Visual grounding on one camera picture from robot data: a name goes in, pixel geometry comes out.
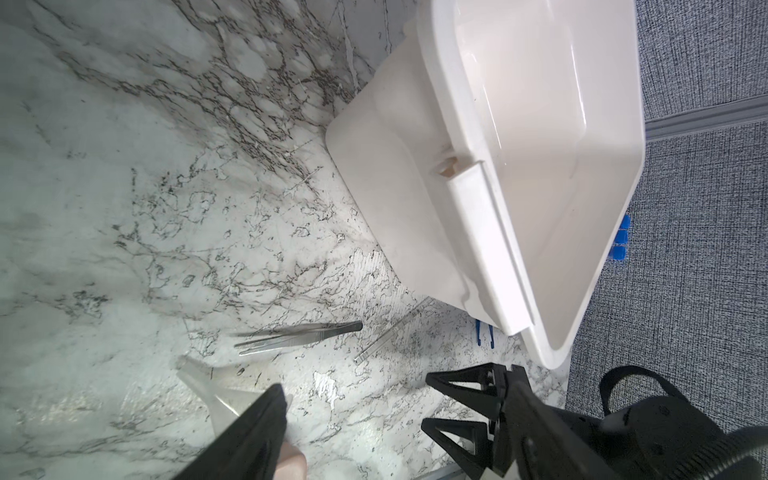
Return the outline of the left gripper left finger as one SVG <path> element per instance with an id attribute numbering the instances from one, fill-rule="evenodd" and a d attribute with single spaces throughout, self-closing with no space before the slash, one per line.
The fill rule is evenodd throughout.
<path id="1" fill-rule="evenodd" d="M 286 414 L 282 385 L 273 384 L 175 479 L 272 479 Z"/>

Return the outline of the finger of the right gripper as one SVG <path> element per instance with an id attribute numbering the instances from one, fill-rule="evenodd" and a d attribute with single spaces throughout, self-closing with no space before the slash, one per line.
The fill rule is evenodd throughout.
<path id="1" fill-rule="evenodd" d="M 489 420 L 498 420 L 507 391 L 507 369 L 486 363 L 465 369 L 431 372 L 426 384 Z"/>
<path id="2" fill-rule="evenodd" d="M 437 443 L 470 479 L 480 479 L 493 467 L 493 441 L 489 422 L 426 418 L 422 431 Z"/>

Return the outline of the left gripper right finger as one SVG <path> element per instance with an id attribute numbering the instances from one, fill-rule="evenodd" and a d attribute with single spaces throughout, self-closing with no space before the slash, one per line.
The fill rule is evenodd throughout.
<path id="1" fill-rule="evenodd" d="M 505 373 L 503 414 L 513 465 L 522 479 L 617 479 L 598 454 L 534 395 L 525 369 Z"/>

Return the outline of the blue plastic tweezers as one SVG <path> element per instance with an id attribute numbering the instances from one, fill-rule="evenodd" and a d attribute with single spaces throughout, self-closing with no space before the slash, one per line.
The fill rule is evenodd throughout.
<path id="1" fill-rule="evenodd" d="M 491 324 L 475 321 L 475 339 L 478 347 L 487 345 L 491 350 L 495 348 L 494 327 Z"/>

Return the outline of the clear glass stirring rod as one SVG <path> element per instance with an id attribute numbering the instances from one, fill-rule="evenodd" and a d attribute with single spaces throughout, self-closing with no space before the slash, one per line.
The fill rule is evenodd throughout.
<path id="1" fill-rule="evenodd" d="M 361 365 L 365 361 L 367 361 L 370 357 L 376 355 L 382 348 L 384 348 L 390 342 L 390 340 L 393 337 L 397 335 L 397 333 L 400 330 L 402 330 L 404 327 L 408 325 L 409 322 L 411 322 L 414 318 L 416 318 L 417 315 L 420 313 L 420 311 L 429 302 L 430 302 L 430 298 L 425 298 L 420 303 L 418 303 L 412 310 L 410 310 L 406 315 L 404 315 L 402 318 L 394 322 L 386 332 L 384 332 L 375 341 L 373 341 L 370 345 L 364 348 L 354 358 L 354 364 Z"/>

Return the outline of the metal tweezers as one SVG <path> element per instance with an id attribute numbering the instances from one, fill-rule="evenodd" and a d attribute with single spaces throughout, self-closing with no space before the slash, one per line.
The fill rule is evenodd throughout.
<path id="1" fill-rule="evenodd" d="M 333 337 L 360 332 L 362 329 L 361 321 L 302 324 L 266 334 L 250 334 L 250 339 L 236 343 L 234 348 L 239 356 L 256 355 L 319 343 Z"/>

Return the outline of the white plastic storage bin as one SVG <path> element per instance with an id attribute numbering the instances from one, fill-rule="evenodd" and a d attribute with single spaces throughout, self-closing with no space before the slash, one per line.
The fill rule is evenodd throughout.
<path id="1" fill-rule="evenodd" d="M 567 359 L 645 160 L 632 1 L 422 1 L 326 132 L 399 280 Z"/>

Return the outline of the blue-capped test tube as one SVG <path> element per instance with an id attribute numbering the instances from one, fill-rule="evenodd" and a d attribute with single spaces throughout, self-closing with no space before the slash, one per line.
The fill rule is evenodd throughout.
<path id="1" fill-rule="evenodd" d="M 626 258 L 629 244 L 630 227 L 631 217 L 629 214 L 625 214 L 615 234 L 613 244 L 608 253 L 608 258 L 610 260 L 623 261 Z"/>

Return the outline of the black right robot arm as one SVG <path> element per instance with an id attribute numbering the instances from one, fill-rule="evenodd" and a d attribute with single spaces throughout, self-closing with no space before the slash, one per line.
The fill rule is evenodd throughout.
<path id="1" fill-rule="evenodd" d="M 524 367 L 487 363 L 426 383 L 483 416 L 427 418 L 422 431 L 470 479 L 759 479 L 764 426 L 726 433 L 664 377 L 639 366 L 600 381 L 603 415 L 544 404 Z"/>

